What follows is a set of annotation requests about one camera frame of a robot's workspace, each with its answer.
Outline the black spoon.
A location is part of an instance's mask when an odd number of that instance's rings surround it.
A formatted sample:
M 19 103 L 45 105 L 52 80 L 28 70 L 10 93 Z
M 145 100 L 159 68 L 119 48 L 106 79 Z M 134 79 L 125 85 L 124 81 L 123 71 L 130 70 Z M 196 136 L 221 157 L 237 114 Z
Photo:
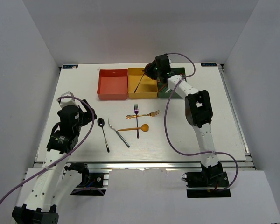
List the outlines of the black spoon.
M 105 121 L 103 118 L 98 118 L 97 123 L 98 123 L 98 126 L 101 127 L 101 129 L 102 129 L 104 140 L 105 140 L 105 145 L 106 145 L 106 150 L 109 153 L 110 149 L 109 149 L 109 145 L 108 145 L 108 142 L 107 142 L 107 139 L 105 136 L 105 132 L 104 132 Z

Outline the iridescent rainbow spoon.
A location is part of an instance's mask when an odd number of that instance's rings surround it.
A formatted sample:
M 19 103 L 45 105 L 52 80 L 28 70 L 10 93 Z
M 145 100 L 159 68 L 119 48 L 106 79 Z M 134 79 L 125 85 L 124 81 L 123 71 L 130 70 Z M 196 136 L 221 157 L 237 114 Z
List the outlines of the iridescent rainbow spoon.
M 137 86 L 136 86 L 136 88 L 135 88 L 135 90 L 134 90 L 134 93 L 137 92 L 137 89 L 139 88 L 139 85 L 140 85 L 140 83 L 141 83 L 141 81 L 142 81 L 144 75 L 145 75 L 145 74 L 143 73 L 143 75 L 141 76 L 141 78 L 140 78 L 140 80 L 139 80 L 139 82 L 138 82 L 138 84 L 137 84 Z

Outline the silver fork teal handle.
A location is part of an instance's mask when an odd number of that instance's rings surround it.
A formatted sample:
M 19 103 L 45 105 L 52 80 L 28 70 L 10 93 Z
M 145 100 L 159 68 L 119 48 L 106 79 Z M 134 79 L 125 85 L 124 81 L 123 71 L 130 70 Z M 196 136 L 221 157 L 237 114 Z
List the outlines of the silver fork teal handle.
M 128 147 L 130 148 L 130 145 L 127 143 L 127 141 L 123 138 L 123 136 L 118 132 L 118 130 L 116 130 L 111 124 L 110 124 L 110 120 L 108 118 L 108 125 L 109 127 L 117 134 L 117 136 L 122 140 L 122 142 Z

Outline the yellow plastic spoon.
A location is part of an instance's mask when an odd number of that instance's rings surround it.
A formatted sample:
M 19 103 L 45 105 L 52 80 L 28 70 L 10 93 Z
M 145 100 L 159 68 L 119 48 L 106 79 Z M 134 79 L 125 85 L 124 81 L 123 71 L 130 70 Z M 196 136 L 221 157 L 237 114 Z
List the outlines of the yellow plastic spoon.
M 132 130 L 141 130 L 143 132 L 147 132 L 149 130 L 149 125 L 148 124 L 143 124 L 141 127 L 131 127 L 131 128 L 118 129 L 118 131 L 132 131 Z

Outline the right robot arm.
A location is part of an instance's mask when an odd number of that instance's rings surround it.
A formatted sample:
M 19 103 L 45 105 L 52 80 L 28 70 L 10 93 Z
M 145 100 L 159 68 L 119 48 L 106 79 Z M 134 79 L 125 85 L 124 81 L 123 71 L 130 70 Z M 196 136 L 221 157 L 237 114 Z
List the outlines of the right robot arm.
M 152 80 L 166 84 L 173 93 L 177 93 L 185 102 L 185 117 L 193 127 L 201 156 L 201 173 L 186 175 L 192 186 L 208 187 L 218 183 L 223 175 L 222 164 L 216 155 L 211 133 L 213 111 L 207 90 L 192 87 L 184 74 L 177 74 L 171 68 L 168 54 L 156 56 L 142 70 Z

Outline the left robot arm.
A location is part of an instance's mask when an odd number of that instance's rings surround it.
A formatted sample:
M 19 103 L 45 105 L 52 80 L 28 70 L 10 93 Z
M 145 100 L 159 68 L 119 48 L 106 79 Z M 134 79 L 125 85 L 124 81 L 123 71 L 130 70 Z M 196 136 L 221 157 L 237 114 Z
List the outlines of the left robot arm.
M 76 186 L 85 186 L 89 182 L 85 164 L 67 165 L 72 153 L 86 140 L 78 139 L 82 127 L 93 125 L 97 118 L 86 99 L 80 100 L 85 111 L 77 105 L 77 100 L 69 95 L 58 99 L 60 121 L 52 128 L 42 170 L 24 181 L 36 179 L 23 205 L 14 207 L 12 212 L 18 224 L 56 224 L 58 207 L 64 196 L 70 195 Z

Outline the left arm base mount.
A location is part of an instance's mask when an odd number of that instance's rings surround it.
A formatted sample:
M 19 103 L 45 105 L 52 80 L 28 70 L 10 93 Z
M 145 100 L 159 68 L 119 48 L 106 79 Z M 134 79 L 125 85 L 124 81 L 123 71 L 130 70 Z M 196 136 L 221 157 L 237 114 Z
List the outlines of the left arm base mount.
M 66 164 L 65 171 L 78 173 L 78 180 L 81 182 L 73 189 L 71 195 L 75 196 L 103 196 L 106 193 L 104 185 L 105 173 L 90 172 L 87 164 L 71 163 Z

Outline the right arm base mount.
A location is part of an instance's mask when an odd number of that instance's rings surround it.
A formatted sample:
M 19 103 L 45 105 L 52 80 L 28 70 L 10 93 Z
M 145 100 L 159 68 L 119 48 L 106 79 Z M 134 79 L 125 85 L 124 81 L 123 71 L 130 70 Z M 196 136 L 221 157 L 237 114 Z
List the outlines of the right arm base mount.
M 222 190 L 229 186 L 227 173 L 207 180 L 202 172 L 187 172 L 181 176 L 186 182 L 187 198 L 230 198 L 229 189 Z

